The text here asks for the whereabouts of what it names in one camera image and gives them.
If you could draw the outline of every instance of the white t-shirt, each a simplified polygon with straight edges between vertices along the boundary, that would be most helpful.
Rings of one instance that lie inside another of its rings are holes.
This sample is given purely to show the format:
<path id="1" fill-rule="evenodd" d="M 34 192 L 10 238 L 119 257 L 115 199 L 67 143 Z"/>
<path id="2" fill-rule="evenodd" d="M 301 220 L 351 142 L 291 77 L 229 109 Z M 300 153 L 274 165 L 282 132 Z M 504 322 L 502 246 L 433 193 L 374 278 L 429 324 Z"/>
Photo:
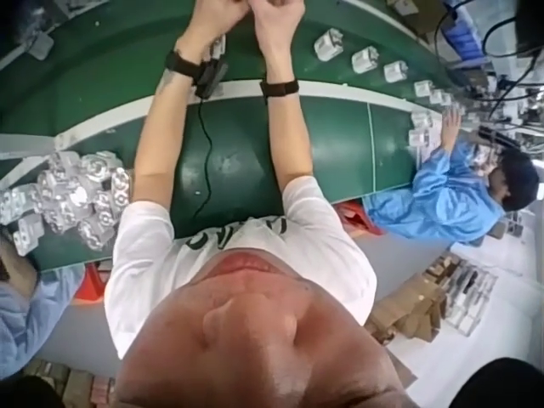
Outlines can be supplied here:
<path id="1" fill-rule="evenodd" d="M 376 294 L 376 275 L 313 177 L 283 193 L 285 217 L 249 219 L 174 241 L 168 211 L 138 201 L 124 211 L 105 290 L 105 312 L 119 358 L 162 299 L 186 285 L 216 253 L 257 248 L 283 260 L 335 297 L 363 325 Z"/>

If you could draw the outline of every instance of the black wristband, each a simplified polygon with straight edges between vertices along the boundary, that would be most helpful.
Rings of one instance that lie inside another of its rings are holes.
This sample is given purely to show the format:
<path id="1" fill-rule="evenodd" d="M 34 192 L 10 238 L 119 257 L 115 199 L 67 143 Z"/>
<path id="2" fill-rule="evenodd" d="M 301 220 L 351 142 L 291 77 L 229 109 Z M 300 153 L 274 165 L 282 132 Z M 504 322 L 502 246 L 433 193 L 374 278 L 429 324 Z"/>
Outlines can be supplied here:
<path id="1" fill-rule="evenodd" d="M 202 65 L 197 65 L 183 59 L 181 55 L 175 51 L 170 51 L 168 53 L 164 66 L 169 71 L 177 72 L 178 74 L 193 78 L 195 82 L 200 79 L 202 73 Z"/>
<path id="2" fill-rule="evenodd" d="M 284 83 L 266 83 L 261 82 L 261 90 L 265 98 L 280 98 L 291 94 L 296 94 L 300 87 L 298 80 Z"/>

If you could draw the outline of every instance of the nose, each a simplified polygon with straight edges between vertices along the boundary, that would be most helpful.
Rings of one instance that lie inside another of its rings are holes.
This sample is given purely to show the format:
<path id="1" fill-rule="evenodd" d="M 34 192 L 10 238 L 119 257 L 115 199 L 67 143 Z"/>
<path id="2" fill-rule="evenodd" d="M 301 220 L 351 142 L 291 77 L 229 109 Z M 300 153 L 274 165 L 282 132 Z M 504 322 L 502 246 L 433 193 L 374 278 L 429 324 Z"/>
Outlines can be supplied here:
<path id="1" fill-rule="evenodd" d="M 297 319 L 263 294 L 244 293 L 208 312 L 203 331 L 208 344 L 230 350 L 251 345 L 292 345 Z"/>

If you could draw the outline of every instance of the black hair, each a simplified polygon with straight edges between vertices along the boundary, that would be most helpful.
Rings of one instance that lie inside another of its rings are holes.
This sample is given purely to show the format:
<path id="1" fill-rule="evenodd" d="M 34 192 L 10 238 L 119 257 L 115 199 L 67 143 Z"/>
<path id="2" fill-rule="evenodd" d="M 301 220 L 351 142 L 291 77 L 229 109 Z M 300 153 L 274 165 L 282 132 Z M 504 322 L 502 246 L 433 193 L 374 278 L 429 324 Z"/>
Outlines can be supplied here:
<path id="1" fill-rule="evenodd" d="M 65 408 L 53 387 L 40 377 L 14 376 L 0 382 L 2 408 Z"/>
<path id="2" fill-rule="evenodd" d="M 502 199 L 504 211 L 518 211 L 536 200 L 540 178 L 530 157 L 516 149 L 501 153 L 499 168 L 504 173 L 510 195 Z"/>

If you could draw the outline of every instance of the red object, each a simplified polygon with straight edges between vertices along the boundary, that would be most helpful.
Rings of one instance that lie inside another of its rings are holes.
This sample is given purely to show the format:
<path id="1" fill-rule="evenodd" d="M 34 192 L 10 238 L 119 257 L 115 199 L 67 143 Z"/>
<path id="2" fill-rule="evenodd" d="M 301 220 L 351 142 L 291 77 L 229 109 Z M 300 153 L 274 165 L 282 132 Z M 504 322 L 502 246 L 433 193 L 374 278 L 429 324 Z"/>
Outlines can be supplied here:
<path id="1" fill-rule="evenodd" d="M 105 283 L 100 279 L 100 273 L 95 263 L 85 266 L 83 283 L 76 292 L 76 300 L 83 302 L 98 302 L 104 297 Z"/>
<path id="2" fill-rule="evenodd" d="M 340 213 L 343 224 L 349 224 L 358 230 L 365 230 L 373 235 L 385 235 L 366 215 L 360 200 L 350 200 L 334 206 Z"/>

